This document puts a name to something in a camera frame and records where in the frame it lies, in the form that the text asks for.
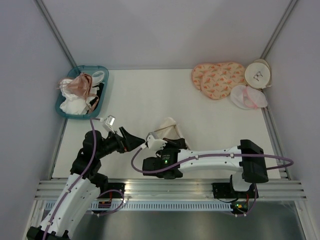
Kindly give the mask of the round mesh laundry bag glasses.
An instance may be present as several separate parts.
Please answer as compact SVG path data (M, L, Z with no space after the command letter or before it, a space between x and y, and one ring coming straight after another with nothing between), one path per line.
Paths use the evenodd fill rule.
M185 138L180 130L179 124L172 117L165 118L159 128L153 132L159 139L167 138L170 140L178 140Z

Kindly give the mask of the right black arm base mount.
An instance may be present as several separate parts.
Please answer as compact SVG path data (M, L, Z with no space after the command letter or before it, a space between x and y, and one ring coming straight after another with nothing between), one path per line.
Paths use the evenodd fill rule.
M247 191L235 191L231 183L215 182L211 184L212 192L215 199L253 199L256 195L256 189L252 183Z

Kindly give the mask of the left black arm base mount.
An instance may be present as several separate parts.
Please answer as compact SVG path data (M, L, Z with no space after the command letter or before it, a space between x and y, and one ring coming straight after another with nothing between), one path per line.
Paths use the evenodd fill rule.
M106 187L102 188L98 199L122 199L125 193L124 182L111 182L108 183Z

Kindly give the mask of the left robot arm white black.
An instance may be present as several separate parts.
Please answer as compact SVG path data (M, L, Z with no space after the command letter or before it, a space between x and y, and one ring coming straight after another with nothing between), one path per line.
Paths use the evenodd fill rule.
M113 152L131 152L145 143L123 127L119 130L120 133L109 132L106 138L95 129L85 134L60 196L40 225L29 228L27 239L70 240L73 237L91 203L109 193L108 177L98 172L101 158Z

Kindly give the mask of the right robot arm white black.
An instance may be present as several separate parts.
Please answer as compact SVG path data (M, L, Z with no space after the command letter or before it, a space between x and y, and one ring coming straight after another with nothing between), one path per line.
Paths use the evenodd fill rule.
M184 138L163 139L155 148L156 156L143 160L142 174L167 180L182 178L190 171L226 170L240 173L246 183L262 184L269 181L264 151L249 139L222 150L189 150Z

